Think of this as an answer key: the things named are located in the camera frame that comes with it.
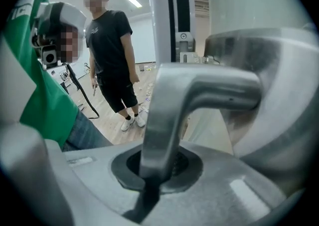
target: hand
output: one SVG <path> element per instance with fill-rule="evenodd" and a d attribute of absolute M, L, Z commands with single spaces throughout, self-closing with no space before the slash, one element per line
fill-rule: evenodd
<path fill-rule="evenodd" d="M 140 79 L 136 73 L 130 74 L 130 81 L 132 84 L 139 82 Z"/>
<path fill-rule="evenodd" d="M 94 86 L 97 87 L 98 84 L 96 82 L 96 79 L 95 78 L 91 78 L 91 84 L 92 84 L 92 88 L 94 89 Z"/>

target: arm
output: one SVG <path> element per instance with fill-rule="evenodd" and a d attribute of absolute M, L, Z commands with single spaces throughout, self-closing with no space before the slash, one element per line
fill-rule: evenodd
<path fill-rule="evenodd" d="M 94 63 L 94 57 L 92 51 L 90 51 L 90 77 L 91 77 L 91 83 L 92 83 L 92 88 L 94 86 L 97 86 L 96 80 L 95 80 L 95 63 Z"/>
<path fill-rule="evenodd" d="M 139 77 L 135 71 L 135 57 L 134 50 L 131 41 L 131 34 L 126 33 L 121 37 L 121 43 L 124 48 L 125 59 L 129 67 L 130 72 L 130 80 L 134 84 L 135 82 L 139 82 Z"/>

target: black shorts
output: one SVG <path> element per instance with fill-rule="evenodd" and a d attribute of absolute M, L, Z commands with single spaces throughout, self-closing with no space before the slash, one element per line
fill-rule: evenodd
<path fill-rule="evenodd" d="M 97 80 L 103 96 L 115 113 L 125 109 L 125 106 L 130 108 L 137 105 L 138 100 L 129 77 L 98 76 Z"/>

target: man's right hand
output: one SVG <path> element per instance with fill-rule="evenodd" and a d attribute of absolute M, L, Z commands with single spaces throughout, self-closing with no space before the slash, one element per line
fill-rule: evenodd
<path fill-rule="evenodd" d="M 96 82 L 96 78 L 91 78 L 92 88 L 94 89 L 94 86 L 97 87 L 98 83 Z"/>

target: man's left hand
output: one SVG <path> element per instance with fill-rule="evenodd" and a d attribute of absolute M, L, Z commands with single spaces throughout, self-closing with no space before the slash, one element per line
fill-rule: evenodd
<path fill-rule="evenodd" d="M 136 73 L 130 74 L 130 81 L 132 84 L 139 82 L 140 79 Z"/>

